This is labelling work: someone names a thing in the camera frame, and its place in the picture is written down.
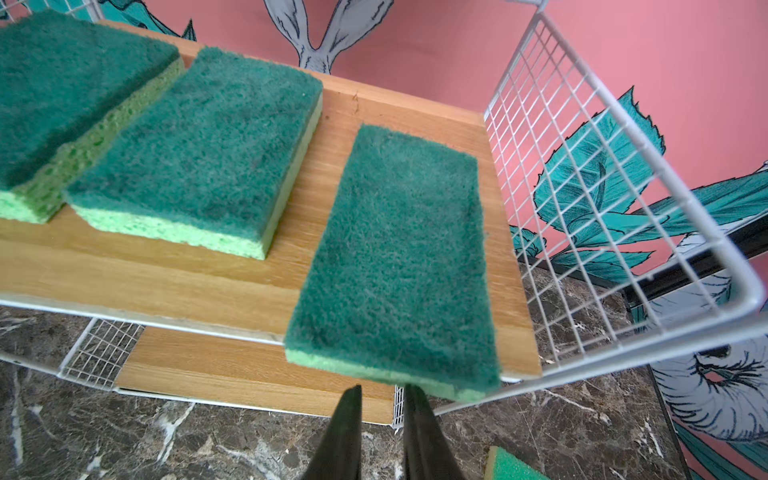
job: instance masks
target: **green sponge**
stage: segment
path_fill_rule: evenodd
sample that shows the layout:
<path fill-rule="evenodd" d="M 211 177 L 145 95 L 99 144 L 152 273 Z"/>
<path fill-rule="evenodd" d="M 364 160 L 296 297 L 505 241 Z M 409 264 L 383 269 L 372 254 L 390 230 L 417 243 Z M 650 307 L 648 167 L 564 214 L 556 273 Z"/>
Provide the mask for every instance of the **green sponge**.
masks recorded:
<path fill-rule="evenodd" d="M 491 447 L 483 480 L 549 480 L 500 447 Z"/>
<path fill-rule="evenodd" d="M 498 388 L 477 160 L 362 126 L 285 347 L 290 362 L 450 399 Z"/>
<path fill-rule="evenodd" d="M 99 230 L 263 260 L 322 91 L 294 68 L 205 48 L 68 202 Z"/>
<path fill-rule="evenodd" d="M 34 223 L 184 72 L 173 45 L 52 10 L 0 28 L 0 45 L 0 217 Z"/>

